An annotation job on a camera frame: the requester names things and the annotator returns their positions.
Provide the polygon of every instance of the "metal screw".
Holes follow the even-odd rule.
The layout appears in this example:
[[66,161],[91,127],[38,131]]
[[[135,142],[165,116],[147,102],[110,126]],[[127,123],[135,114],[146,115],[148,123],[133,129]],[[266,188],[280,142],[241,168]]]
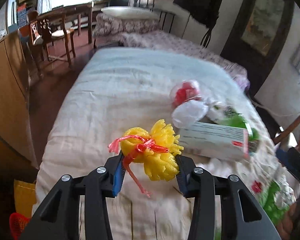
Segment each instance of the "metal screw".
[[61,177],[62,181],[68,181],[70,179],[70,175],[66,174]]
[[99,167],[99,168],[97,168],[97,173],[105,173],[106,170],[107,169],[105,167]]
[[236,175],[230,175],[230,180],[233,182],[237,182],[239,180],[239,178]]
[[201,174],[201,173],[203,173],[203,168],[195,167],[195,168],[193,169],[193,171],[194,171],[195,173],[197,173],[197,174]]

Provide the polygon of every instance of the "yellow foam toy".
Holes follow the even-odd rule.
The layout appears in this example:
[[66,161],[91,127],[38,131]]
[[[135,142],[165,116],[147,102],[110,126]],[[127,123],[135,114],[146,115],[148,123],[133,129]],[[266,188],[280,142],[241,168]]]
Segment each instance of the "yellow foam toy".
[[[151,180],[165,179],[169,181],[179,172],[175,156],[181,154],[182,146],[178,145],[179,135],[175,134],[171,124],[166,125],[164,120],[157,121],[152,127],[150,133],[140,127],[134,127],[127,130],[123,136],[139,135],[145,139],[154,139],[155,144],[169,149],[168,153],[157,153],[147,148],[144,153],[139,154],[133,162],[143,163],[146,175]],[[129,138],[120,142],[121,150],[124,156],[128,156],[134,151],[137,144],[143,142],[139,139]]]

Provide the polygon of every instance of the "floor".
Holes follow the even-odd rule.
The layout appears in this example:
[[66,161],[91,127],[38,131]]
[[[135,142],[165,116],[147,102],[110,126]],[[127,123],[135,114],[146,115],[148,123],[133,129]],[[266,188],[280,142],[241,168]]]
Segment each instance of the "floor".
[[[103,39],[97,40],[96,44],[103,43]],[[76,81],[84,66],[89,62],[95,49],[93,43],[88,44],[88,30],[82,29],[80,36],[77,31],[74,34],[74,48],[76,57],[72,59],[71,69],[67,62],[55,61],[52,65],[44,66],[47,60],[40,63],[44,68],[44,78],[30,88],[30,126],[34,151],[40,165],[44,148],[47,144],[48,135],[53,127],[58,111],[68,91]],[[49,45],[49,54],[60,56],[65,54],[64,41],[59,40]]]
[[13,240],[10,235],[9,217],[15,211],[13,192],[0,192],[0,240]]

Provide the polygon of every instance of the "wooden table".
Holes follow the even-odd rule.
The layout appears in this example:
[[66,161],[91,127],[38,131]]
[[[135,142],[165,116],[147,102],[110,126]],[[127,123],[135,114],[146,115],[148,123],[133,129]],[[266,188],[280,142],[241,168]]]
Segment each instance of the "wooden table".
[[[94,1],[93,3],[94,3],[94,7],[92,8],[92,16],[93,16],[93,12],[94,12],[94,11],[101,11],[101,9],[102,9],[103,7],[109,6],[110,0]],[[81,22],[81,14],[78,14],[77,20],[78,20],[78,23],[77,23],[77,27],[78,27],[78,36],[80,36],[80,34],[81,34],[81,25],[82,25],[82,24],[86,24],[87,22],[86,22],[86,21],[83,22],[83,23]]]
[[50,12],[43,13],[39,15],[39,17],[36,19],[37,21],[50,18],[53,16],[57,16],[60,14],[65,14],[67,17],[72,15],[78,15],[78,20],[81,18],[81,13],[87,13],[88,14],[88,43],[92,43],[92,8],[93,8],[94,2],[88,2],[88,3],[82,3],[82,4],[76,4],[76,5],[70,5],[62,8],[58,8],[55,10],[52,10]]

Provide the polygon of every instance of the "framed picture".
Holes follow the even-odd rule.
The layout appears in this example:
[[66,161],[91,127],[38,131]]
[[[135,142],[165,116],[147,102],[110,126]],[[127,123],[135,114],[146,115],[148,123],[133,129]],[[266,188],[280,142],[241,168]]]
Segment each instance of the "framed picture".
[[266,56],[280,25],[283,8],[283,0],[256,0],[241,39]]

